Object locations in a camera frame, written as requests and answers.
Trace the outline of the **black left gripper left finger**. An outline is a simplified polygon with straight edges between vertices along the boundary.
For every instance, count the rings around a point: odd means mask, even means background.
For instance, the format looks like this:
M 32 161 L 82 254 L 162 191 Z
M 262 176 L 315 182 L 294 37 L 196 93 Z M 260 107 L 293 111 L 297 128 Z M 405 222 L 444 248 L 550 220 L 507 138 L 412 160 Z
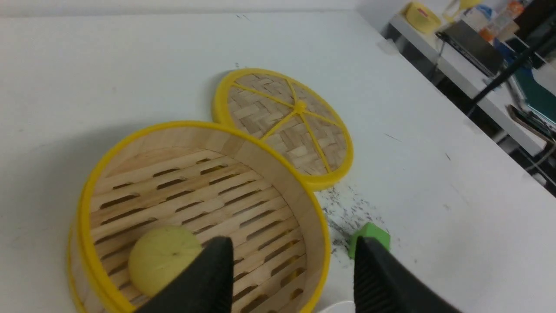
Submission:
M 234 246 L 215 236 L 167 287 L 137 313 L 230 313 L 234 296 Z

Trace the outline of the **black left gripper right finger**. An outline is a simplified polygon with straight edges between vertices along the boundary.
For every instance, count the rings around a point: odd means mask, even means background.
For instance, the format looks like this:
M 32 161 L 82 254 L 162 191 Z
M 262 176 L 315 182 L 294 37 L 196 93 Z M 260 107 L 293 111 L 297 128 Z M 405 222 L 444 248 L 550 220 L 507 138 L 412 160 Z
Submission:
M 357 313 L 459 312 L 372 237 L 357 239 L 353 291 Z

